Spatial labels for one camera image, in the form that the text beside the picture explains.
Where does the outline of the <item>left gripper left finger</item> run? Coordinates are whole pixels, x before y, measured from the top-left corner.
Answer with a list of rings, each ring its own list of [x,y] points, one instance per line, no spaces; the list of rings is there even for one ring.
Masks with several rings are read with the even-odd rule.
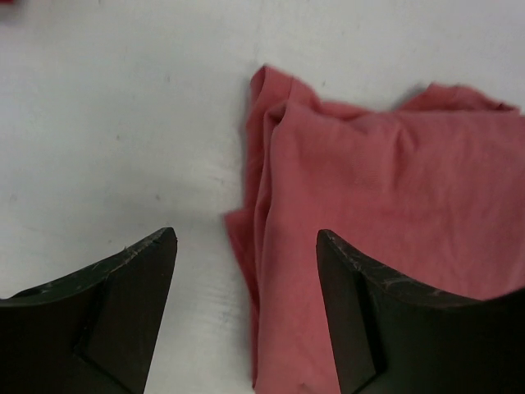
[[[177,253],[164,227],[1,301],[3,393],[142,393]]]

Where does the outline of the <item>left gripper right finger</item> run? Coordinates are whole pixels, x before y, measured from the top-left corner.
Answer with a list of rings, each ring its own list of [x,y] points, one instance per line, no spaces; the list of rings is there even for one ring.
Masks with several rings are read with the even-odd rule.
[[[328,230],[316,250],[343,393],[523,392],[523,290],[490,300],[455,295]]]

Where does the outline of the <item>pink red t shirt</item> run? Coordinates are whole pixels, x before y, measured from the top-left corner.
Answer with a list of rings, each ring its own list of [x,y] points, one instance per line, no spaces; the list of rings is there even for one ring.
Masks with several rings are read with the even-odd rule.
[[[395,110],[320,99],[270,66],[251,81],[243,206],[226,229],[251,298],[257,393],[337,393],[317,233],[430,286],[524,284],[524,117],[465,86]]]

